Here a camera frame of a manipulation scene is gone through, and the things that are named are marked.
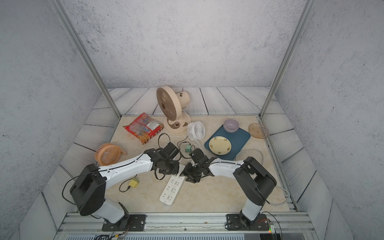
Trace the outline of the white power strip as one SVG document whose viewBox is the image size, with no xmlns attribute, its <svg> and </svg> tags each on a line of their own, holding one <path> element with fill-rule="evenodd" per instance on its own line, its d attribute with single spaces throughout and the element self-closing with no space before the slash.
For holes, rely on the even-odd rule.
<svg viewBox="0 0 384 240">
<path fill-rule="evenodd" d="M 171 206 L 174 203 L 178 193 L 180 192 L 180 189 L 186 179 L 186 177 L 181 176 L 184 168 L 185 165 L 180 165 L 179 173 L 176 175 L 171 175 L 170 179 L 168 180 L 165 189 L 160 195 L 160 202 L 162 202 L 164 205 Z"/>
</svg>

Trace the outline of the red snack bag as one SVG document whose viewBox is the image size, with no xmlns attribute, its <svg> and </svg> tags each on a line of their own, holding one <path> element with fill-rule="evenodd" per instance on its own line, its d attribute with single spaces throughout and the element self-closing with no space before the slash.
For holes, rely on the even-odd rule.
<svg viewBox="0 0 384 240">
<path fill-rule="evenodd" d="M 146 113 L 142 113 L 132 123 L 124 126 L 124 129 L 138 138 L 143 145 L 156 136 L 163 128 L 163 123 L 149 117 Z"/>
</svg>

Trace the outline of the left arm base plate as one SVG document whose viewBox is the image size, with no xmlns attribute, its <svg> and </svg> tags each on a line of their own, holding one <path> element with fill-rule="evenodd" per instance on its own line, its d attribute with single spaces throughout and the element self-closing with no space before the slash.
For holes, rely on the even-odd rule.
<svg viewBox="0 0 384 240">
<path fill-rule="evenodd" d="M 104 221 L 103 232 L 142 232 L 145 228 L 147 215 L 126 215 L 115 224 Z"/>
</svg>

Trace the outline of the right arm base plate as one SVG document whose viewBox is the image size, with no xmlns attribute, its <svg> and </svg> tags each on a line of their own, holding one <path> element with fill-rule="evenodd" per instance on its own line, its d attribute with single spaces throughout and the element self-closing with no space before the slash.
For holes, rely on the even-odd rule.
<svg viewBox="0 0 384 240">
<path fill-rule="evenodd" d="M 253 221 L 241 214 L 227 214 L 225 229 L 228 231 L 270 231 L 270 221 L 264 214 L 259 214 Z"/>
</svg>

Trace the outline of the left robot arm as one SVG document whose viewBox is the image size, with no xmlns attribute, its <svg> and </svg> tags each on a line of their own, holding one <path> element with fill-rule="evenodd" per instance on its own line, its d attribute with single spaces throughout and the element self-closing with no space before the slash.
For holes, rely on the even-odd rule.
<svg viewBox="0 0 384 240">
<path fill-rule="evenodd" d="M 70 194 L 81 216 L 94 215 L 108 223 L 117 224 L 129 217 L 122 206 L 108 200 L 106 190 L 136 175 L 150 171 L 163 175 L 176 175 L 179 172 L 179 161 L 174 158 L 180 153 L 173 144 L 165 148 L 149 149 L 137 157 L 118 164 L 97 167 L 86 166 L 70 188 Z"/>
</svg>

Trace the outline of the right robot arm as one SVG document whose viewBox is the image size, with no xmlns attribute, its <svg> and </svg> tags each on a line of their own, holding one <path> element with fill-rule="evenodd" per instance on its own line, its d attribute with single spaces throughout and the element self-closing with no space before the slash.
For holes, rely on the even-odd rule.
<svg viewBox="0 0 384 240">
<path fill-rule="evenodd" d="M 227 161 L 208 158 L 200 149 L 190 153 L 193 163 L 188 163 L 181 176 L 190 183 L 198 183 L 204 177 L 228 177 L 235 179 L 247 197 L 240 211 L 241 221 L 251 226 L 256 222 L 267 198 L 277 186 L 276 179 L 255 158 L 243 161 Z"/>
</svg>

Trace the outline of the yellow plug adapter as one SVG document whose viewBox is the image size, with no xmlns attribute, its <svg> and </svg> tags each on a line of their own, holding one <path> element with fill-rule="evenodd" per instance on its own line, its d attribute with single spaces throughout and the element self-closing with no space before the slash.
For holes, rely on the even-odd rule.
<svg viewBox="0 0 384 240">
<path fill-rule="evenodd" d="M 129 188 L 136 188 L 140 183 L 138 178 L 132 178 L 129 182 Z"/>
</svg>

